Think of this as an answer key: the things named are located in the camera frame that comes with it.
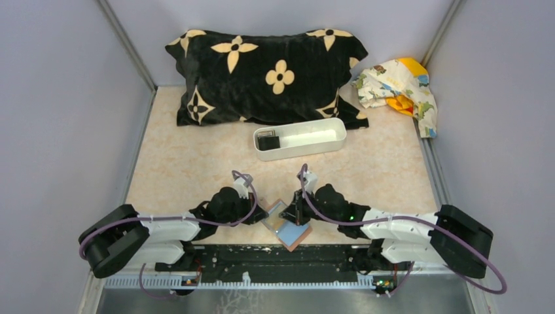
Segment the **brown leather card holder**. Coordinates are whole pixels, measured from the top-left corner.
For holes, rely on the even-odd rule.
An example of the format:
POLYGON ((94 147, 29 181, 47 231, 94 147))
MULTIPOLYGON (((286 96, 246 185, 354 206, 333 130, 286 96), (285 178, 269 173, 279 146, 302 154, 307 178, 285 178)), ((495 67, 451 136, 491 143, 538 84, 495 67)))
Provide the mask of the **brown leather card holder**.
MULTIPOLYGON (((278 199, 271 204, 266 211, 269 215, 276 215, 282 212, 286 207, 287 204, 281 199, 278 199)), ((311 234, 312 230, 313 229, 309 224, 297 226, 296 224, 287 221, 283 224, 278 233, 273 233, 272 231, 270 232, 273 233, 277 240, 289 252, 293 252, 311 234)))

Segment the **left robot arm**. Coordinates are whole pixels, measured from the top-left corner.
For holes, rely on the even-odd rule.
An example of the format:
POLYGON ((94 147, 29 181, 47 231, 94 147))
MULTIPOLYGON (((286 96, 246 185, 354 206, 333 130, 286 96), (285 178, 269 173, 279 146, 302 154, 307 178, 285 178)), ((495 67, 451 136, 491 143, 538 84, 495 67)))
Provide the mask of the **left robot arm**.
POLYGON ((241 195, 232 187, 182 215, 140 215, 124 204, 80 235, 79 254, 99 279, 144 264, 159 271, 187 271, 196 262, 192 242, 214 235, 219 227, 252 225, 267 217, 254 193, 241 195))

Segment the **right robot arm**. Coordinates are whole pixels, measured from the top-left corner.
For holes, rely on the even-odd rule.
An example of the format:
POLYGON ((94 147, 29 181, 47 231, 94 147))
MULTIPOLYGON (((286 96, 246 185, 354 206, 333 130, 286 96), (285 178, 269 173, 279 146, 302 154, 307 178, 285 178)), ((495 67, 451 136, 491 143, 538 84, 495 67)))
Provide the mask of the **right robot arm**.
POLYGON ((486 263, 468 248, 488 258, 493 240, 489 228, 454 205, 444 204, 435 213, 394 214, 347 201, 331 184, 307 198, 297 190, 279 216, 296 225, 312 219, 331 222, 347 237, 377 241, 379 245, 368 252, 368 260, 377 270, 400 262, 426 262, 482 279, 486 263))

